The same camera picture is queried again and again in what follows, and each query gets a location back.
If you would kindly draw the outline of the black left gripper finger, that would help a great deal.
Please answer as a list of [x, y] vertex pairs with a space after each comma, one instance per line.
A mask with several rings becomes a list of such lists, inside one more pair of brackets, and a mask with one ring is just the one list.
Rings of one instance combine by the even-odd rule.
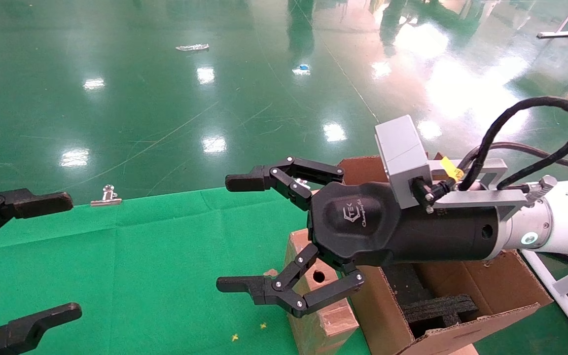
[[66, 192], [34, 195], [28, 189], [0, 191], [0, 228], [10, 220], [67, 212], [73, 208], [71, 196]]
[[82, 317], [82, 308], [72, 302], [11, 320], [0, 326], [0, 355], [33, 351], [47, 330]]

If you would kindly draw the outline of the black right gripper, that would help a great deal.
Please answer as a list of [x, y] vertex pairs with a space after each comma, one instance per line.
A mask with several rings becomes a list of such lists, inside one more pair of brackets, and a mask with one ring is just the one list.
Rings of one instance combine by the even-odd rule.
[[[255, 305], [278, 305], [302, 318], [358, 292], [364, 274], [354, 265], [485, 260], [494, 251], [498, 215], [494, 207], [450, 208], [427, 213], [402, 209], [388, 183], [344, 185], [345, 171], [314, 160], [287, 157], [225, 176], [230, 192], [274, 189], [302, 211], [309, 210], [308, 244], [275, 278], [219, 277], [220, 292], [245, 292]], [[327, 185], [315, 195], [297, 179]], [[304, 295], [294, 286], [318, 256], [345, 276]]]

